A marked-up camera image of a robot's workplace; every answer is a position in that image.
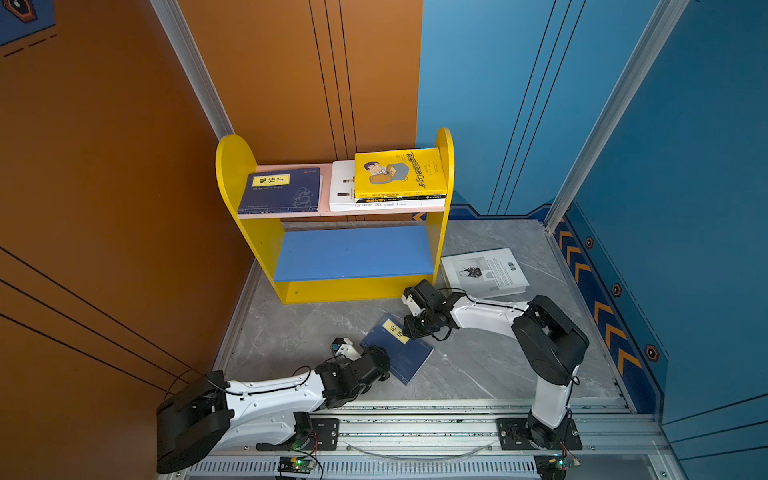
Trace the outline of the dark blue book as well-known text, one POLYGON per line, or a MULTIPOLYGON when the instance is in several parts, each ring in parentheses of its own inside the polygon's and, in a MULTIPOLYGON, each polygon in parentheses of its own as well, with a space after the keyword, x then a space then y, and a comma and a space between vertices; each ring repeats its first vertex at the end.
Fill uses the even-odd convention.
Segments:
POLYGON ((319 167, 251 173, 246 180, 238 214, 317 211, 321 183, 319 167))
POLYGON ((390 374, 403 385, 413 380, 434 351, 424 340, 406 337, 402 322, 393 315, 385 315, 363 338, 361 346, 384 350, 390 361, 390 374))

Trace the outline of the black book with orange title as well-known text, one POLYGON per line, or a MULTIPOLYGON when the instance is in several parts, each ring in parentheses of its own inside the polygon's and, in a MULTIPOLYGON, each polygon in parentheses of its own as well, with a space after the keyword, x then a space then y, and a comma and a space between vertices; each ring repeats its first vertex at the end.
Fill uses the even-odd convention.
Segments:
POLYGON ((356 198, 353 200, 357 204, 374 204, 374 203, 387 203, 387 202, 404 202, 404 201, 431 201, 437 200, 444 203, 446 198, 445 194, 432 194, 432 195, 417 195, 417 196, 395 196, 395 197, 371 197, 371 198, 356 198))

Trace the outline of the yellow cartoon cover book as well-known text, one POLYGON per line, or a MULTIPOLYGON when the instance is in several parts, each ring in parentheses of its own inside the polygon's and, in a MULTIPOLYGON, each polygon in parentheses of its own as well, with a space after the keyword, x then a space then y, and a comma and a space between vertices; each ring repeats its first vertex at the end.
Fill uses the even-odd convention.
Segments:
POLYGON ((437 148, 357 153, 354 180, 356 198, 365 201, 447 194, 437 148))

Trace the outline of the white book with brown bars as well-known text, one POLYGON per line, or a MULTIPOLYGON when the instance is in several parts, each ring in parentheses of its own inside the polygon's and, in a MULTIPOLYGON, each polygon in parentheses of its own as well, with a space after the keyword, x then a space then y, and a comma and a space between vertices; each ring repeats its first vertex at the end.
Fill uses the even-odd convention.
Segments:
POLYGON ((431 208, 443 208, 444 203, 437 200, 404 201, 374 204, 357 204, 354 202, 354 161, 335 161, 332 164, 329 208, 331 212, 379 212, 385 210, 416 210, 431 208))

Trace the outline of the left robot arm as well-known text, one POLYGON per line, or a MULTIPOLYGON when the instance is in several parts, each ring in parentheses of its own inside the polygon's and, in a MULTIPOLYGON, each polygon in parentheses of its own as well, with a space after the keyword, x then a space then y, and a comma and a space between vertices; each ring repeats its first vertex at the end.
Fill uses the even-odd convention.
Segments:
POLYGON ((389 375, 390 359, 375 346, 350 346, 314 368, 269 381, 207 372, 158 406, 156 472, 172 474, 228 448, 299 449, 311 438, 311 413, 342 407, 389 375))

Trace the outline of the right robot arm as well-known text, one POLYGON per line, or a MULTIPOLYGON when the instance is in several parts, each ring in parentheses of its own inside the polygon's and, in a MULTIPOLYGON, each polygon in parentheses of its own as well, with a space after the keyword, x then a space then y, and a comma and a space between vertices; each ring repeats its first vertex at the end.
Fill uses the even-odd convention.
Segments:
POLYGON ((477 300, 461 291, 445 295, 423 280, 405 289, 401 300, 410 310, 403 326, 410 339, 435 338, 446 328, 483 330, 518 342, 537 375, 537 386, 526 420, 497 422, 504 449, 583 448, 570 399, 580 383, 578 371, 589 340, 549 297, 512 303, 477 300))

